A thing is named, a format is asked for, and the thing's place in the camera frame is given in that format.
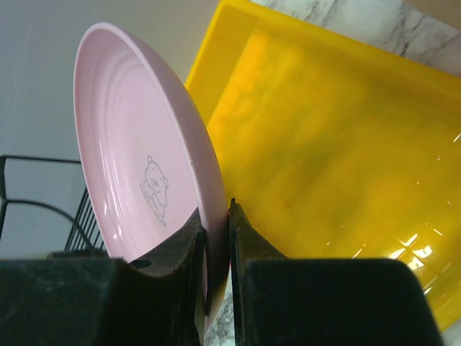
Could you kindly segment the pink round plate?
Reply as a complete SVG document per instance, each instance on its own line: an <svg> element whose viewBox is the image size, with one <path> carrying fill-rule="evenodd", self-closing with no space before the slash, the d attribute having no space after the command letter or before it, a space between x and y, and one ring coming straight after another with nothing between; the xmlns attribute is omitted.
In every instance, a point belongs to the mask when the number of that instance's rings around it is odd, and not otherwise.
<svg viewBox="0 0 461 346"><path fill-rule="evenodd" d="M73 108L87 190L111 257L136 260L198 212L209 327L228 281L228 206L189 92L149 45L100 22L77 50Z"/></svg>

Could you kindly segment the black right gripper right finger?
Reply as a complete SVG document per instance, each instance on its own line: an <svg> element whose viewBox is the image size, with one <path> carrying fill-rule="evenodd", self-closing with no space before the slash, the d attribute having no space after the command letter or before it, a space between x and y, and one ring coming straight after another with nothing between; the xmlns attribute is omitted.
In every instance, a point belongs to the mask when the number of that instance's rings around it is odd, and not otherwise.
<svg viewBox="0 0 461 346"><path fill-rule="evenodd" d="M237 345L443 345L450 286L420 236L372 253L291 258L229 205Z"/></svg>

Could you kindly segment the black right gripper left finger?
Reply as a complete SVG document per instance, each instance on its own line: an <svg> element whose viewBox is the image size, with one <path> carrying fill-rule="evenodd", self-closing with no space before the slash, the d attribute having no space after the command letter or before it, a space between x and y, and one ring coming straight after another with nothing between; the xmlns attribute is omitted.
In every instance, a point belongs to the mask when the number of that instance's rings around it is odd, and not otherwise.
<svg viewBox="0 0 461 346"><path fill-rule="evenodd" d="M3 345L200 345L204 230L198 212L133 262L1 262Z"/></svg>

